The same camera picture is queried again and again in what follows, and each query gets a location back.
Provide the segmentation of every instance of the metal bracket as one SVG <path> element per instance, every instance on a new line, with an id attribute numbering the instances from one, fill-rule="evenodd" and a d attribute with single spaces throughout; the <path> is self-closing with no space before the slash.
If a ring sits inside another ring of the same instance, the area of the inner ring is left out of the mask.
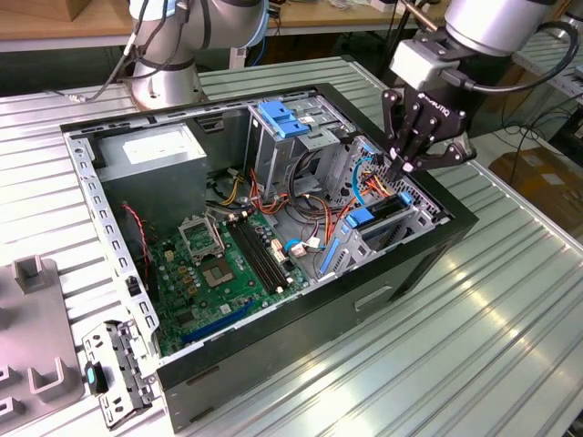
<path id="1" fill-rule="evenodd" d="M 154 400 L 151 384 L 156 378 L 142 378 L 131 347 L 130 342 L 138 340 L 138 336 L 130 320 L 107 321 L 83 338 L 87 359 L 103 370 L 107 381 L 107 391 L 97 398 L 111 431 L 151 407 Z"/>

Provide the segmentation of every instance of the green motherboard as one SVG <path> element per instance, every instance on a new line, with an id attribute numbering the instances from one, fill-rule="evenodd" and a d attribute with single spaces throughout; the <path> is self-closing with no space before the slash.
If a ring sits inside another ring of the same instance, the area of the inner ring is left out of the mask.
<path id="1" fill-rule="evenodd" d="M 275 259 L 270 243 L 276 237 L 265 218 L 255 213 L 247 223 L 285 276 L 287 286 L 283 290 L 273 292 L 264 287 L 260 275 L 251 268 L 249 252 L 246 258 L 226 222 L 216 224 L 224 245 L 224 254 L 218 257 L 201 260 L 191 257 L 193 250 L 204 249 L 213 242 L 205 226 L 185 234 L 188 248 L 179 232 L 150 245 L 158 279 L 159 293 L 153 304 L 159 317 L 157 337 L 162 356 L 169 356 L 190 341 L 226 328 L 308 286 L 302 271 L 291 261 L 281 263 Z"/>

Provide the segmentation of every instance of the red cable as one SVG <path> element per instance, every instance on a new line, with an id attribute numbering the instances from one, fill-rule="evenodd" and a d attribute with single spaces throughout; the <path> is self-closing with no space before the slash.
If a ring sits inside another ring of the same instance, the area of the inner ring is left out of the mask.
<path id="1" fill-rule="evenodd" d="M 146 250 L 146 234 L 144 233 L 144 228 L 142 227 L 142 222 L 138 217 L 138 214 L 136 214 L 136 211 L 134 211 L 132 208 L 130 208 L 128 205 L 122 205 L 121 206 L 123 209 L 129 211 L 129 213 L 134 216 L 134 219 L 136 220 L 136 223 L 138 223 L 138 228 L 139 228 L 139 235 L 141 235 L 142 237 L 142 253 L 144 255 L 144 263 L 146 265 L 146 267 L 144 268 L 144 276 L 146 277 L 146 279 L 148 278 L 148 252 Z"/>

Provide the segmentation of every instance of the metal slotted surface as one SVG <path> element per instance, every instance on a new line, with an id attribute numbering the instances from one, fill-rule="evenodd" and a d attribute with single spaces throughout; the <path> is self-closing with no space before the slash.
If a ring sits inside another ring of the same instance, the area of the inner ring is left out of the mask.
<path id="1" fill-rule="evenodd" d="M 512 59 L 526 70 L 540 76 L 558 64 L 567 49 L 567 42 L 541 32 L 532 36 L 522 50 L 513 54 Z M 575 67 L 582 65 L 583 51 L 579 50 L 573 62 L 548 83 L 569 97 L 583 93 L 583 79 L 575 76 Z"/>
<path id="2" fill-rule="evenodd" d="M 212 98 L 331 81 L 381 125 L 379 85 L 340 58 L 203 75 Z M 57 125 L 134 111 L 112 87 L 79 106 L 0 100 L 0 260 L 59 267 L 80 339 L 125 319 Z M 583 407 L 581 249 L 474 165 L 435 172 L 480 218 L 409 295 L 181 435 L 560 435 Z M 16 432 L 106 434 L 97 401 Z M 168 435 L 162 400 L 112 435 Z"/>

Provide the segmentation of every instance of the gray cable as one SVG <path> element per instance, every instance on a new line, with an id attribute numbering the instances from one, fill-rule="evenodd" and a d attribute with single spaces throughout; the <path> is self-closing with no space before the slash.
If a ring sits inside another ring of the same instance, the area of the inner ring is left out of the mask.
<path id="1" fill-rule="evenodd" d="M 451 85 L 462 87 L 468 91 L 477 91 L 483 94 L 505 94 L 505 93 L 516 93 L 517 91 L 525 91 L 540 84 L 547 82 L 561 71 L 568 67 L 568 65 L 573 61 L 577 51 L 579 50 L 579 33 L 575 27 L 569 23 L 563 21 L 551 21 L 548 23 L 543 23 L 537 29 L 537 33 L 545 29 L 559 29 L 565 31 L 569 36 L 569 47 L 563 58 L 556 64 L 552 69 L 547 71 L 543 76 L 530 82 L 528 84 L 519 84 L 512 86 L 487 86 L 480 85 L 466 77 L 461 77 L 458 75 L 457 71 L 443 70 L 440 76 L 449 82 Z"/>

